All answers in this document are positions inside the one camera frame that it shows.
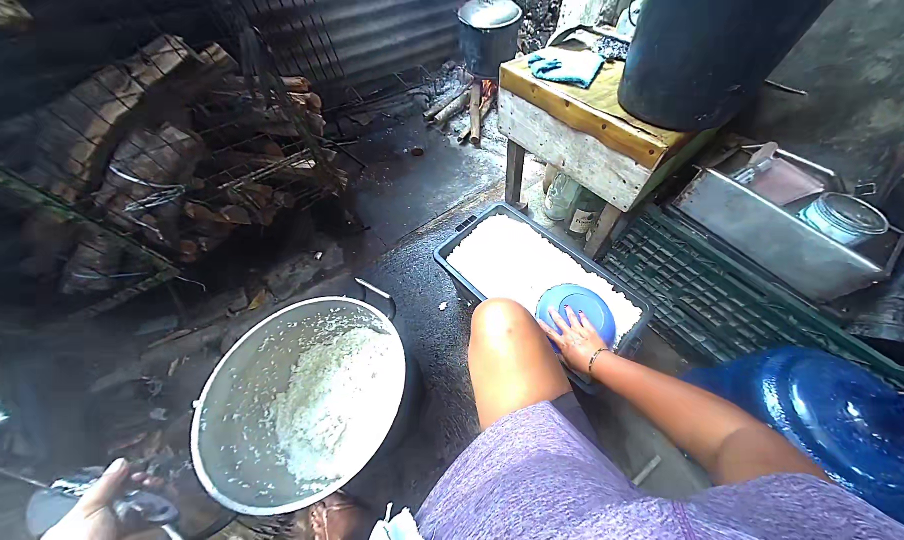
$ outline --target open fire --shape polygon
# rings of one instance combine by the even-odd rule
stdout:
[[[423,117],[430,125],[442,129],[449,120],[468,109],[469,122],[458,133],[458,143],[469,141],[478,146],[482,141],[482,120],[495,105],[498,90],[497,80],[466,75],[465,82],[457,91],[435,102]]]

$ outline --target blue bowl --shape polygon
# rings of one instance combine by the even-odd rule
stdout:
[[[569,324],[566,306],[572,308],[574,313],[585,313],[585,317],[595,327],[602,341],[605,342],[609,349],[613,348],[615,344],[615,319],[613,312],[599,295],[583,286],[566,283],[556,285],[545,291],[545,294],[538,299],[538,305],[535,307],[535,317],[545,321],[547,325],[561,335],[563,331],[552,320],[552,316],[549,315],[549,308],[558,310],[562,320]],[[552,343],[552,349],[556,353],[559,351],[559,347],[556,347],[555,343]]]

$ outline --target white rice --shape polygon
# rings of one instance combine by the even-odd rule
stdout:
[[[590,289],[612,312],[615,347],[642,317],[642,310],[602,276],[587,272],[532,227],[507,215],[482,221],[448,255],[448,264],[486,298],[515,300],[532,316],[542,294],[554,286]]]
[[[289,391],[277,394],[269,417],[289,472],[306,489],[321,491],[367,459],[370,441],[381,439],[386,400],[376,377],[401,355],[396,341],[358,327],[302,353]]]

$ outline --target glass bottle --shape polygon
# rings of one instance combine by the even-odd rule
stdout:
[[[572,202],[572,210],[569,213],[567,232],[575,240],[586,237],[589,231],[595,227],[602,214],[606,202],[595,193],[582,187],[578,190],[575,202]]]
[[[552,221],[565,221],[572,212],[572,203],[579,194],[578,182],[566,173],[558,173],[545,195],[545,215]]]

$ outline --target flame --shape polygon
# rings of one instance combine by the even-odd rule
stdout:
[[[495,80],[485,79],[482,81],[482,98],[488,98],[498,89]]]

